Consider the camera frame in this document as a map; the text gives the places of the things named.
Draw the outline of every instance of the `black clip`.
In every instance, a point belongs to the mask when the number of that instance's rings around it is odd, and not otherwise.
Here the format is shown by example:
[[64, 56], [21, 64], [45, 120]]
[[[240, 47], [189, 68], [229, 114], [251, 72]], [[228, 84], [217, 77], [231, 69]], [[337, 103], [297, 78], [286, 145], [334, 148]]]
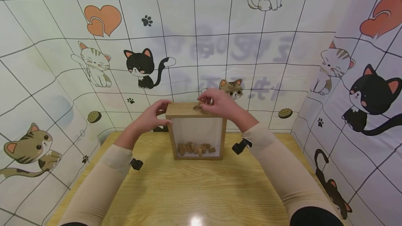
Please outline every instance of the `black clip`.
[[140, 170], [142, 165], [144, 165], [144, 163], [141, 160], [136, 160], [135, 158], [133, 158], [130, 162], [130, 165], [132, 168], [134, 168], [135, 170]]
[[252, 147], [252, 143], [247, 141], [246, 139], [243, 139], [240, 143], [235, 143], [235, 145], [233, 145], [232, 150], [240, 155], [241, 152], [243, 152], [244, 148], [246, 147]]

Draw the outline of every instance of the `wooden box lid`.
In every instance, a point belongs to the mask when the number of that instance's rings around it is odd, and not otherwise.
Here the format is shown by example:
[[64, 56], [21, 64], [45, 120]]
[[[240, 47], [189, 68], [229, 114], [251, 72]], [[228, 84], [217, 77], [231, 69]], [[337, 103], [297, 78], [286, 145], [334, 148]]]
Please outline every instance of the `wooden box lid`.
[[166, 118], [219, 118], [198, 109], [198, 102], [173, 102], [167, 106]]

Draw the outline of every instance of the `cat ear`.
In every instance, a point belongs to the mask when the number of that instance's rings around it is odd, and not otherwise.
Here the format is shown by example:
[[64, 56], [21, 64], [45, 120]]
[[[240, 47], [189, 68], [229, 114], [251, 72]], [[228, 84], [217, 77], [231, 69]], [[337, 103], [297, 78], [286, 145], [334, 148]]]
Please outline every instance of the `cat ear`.
[[332, 186], [334, 186], [335, 188], [338, 188], [338, 187], [336, 186], [336, 182], [335, 182], [333, 179], [329, 179], [329, 180], [328, 180], [328, 183], [331, 184]]
[[27, 133], [31, 133], [31, 132], [33, 132], [33, 131], [38, 131], [38, 130], [39, 130], [38, 125], [35, 124], [35, 123], [32, 123], [32, 124], [31, 124], [31, 127], [29, 128], [29, 130], [28, 130]]
[[107, 54], [104, 54], [103, 56], [106, 57], [107, 61], [110, 61], [110, 60], [112, 59], [112, 58], [111, 58], [109, 55], [107, 55]]
[[144, 51], [142, 51], [142, 54], [144, 54], [150, 58], [152, 57], [152, 52], [148, 48], [145, 48]]
[[82, 43], [81, 41], [78, 41], [78, 44], [80, 45], [81, 50], [88, 48], [84, 43]]
[[239, 78], [238, 80], [235, 81], [235, 83], [241, 84], [242, 81], [243, 81], [243, 80], [242, 80], [241, 78]]
[[127, 59], [128, 59], [131, 55], [133, 55], [133, 52], [130, 52], [130, 51], [128, 51], [128, 50], [124, 50], [124, 54], [125, 54], [125, 56], [126, 56]]
[[354, 67], [355, 64], [356, 64], [355, 60], [354, 60], [354, 59], [351, 59], [351, 62], [349, 62], [349, 68], [348, 68], [348, 69]]
[[221, 80], [219, 83], [219, 87], [221, 88], [222, 86], [226, 85], [228, 82], [226, 80]]
[[400, 78], [390, 78], [389, 80], [386, 81], [389, 89], [391, 90], [392, 94], [397, 93], [397, 95], [399, 95], [400, 91], [401, 91], [401, 86], [402, 86], [402, 81]]
[[9, 154], [14, 154], [15, 147], [17, 144], [15, 142], [8, 142], [4, 145], [5, 151], [7, 151]]
[[352, 213], [352, 209], [351, 207], [349, 207], [349, 204], [347, 204], [347, 202], [345, 202], [345, 207], [347, 212]]
[[336, 48], [334, 41], [331, 42], [331, 44], [329, 45], [329, 48]]
[[375, 70], [373, 69], [373, 67], [371, 66], [371, 64], [368, 64], [366, 66], [366, 68], [364, 69], [364, 73], [363, 75], [376, 75]]

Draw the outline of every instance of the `wooden table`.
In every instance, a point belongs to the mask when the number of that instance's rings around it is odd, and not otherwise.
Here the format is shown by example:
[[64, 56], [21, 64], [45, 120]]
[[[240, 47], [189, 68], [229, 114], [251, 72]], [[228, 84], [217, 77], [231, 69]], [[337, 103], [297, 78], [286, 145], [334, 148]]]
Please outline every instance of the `wooden table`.
[[[48, 226], [57, 225], [85, 177], [119, 134], [109, 135]], [[276, 136], [315, 177], [292, 136]], [[103, 225], [288, 226], [285, 208], [257, 160], [248, 150], [241, 155], [232, 151], [240, 141], [240, 133], [226, 134], [224, 160], [174, 160], [168, 133], [143, 134], [133, 156], [144, 165], [140, 171], [130, 170]]]

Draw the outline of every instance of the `wooden box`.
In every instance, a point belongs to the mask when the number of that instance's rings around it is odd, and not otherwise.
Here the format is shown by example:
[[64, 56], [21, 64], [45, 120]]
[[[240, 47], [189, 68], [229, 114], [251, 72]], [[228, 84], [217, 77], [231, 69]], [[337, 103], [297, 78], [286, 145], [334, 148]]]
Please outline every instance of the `wooden box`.
[[[226, 119], [202, 111], [197, 102], [170, 103], [166, 110], [166, 118], [173, 121], [173, 125], [169, 125], [169, 135], [175, 160], [223, 159]], [[195, 147], [198, 147], [196, 152], [201, 146], [202, 154], [199, 156], [193, 150], [186, 149], [184, 154], [180, 152], [179, 147], [188, 142], [195, 143]], [[210, 149], [203, 149], [203, 144], [210, 144]]]

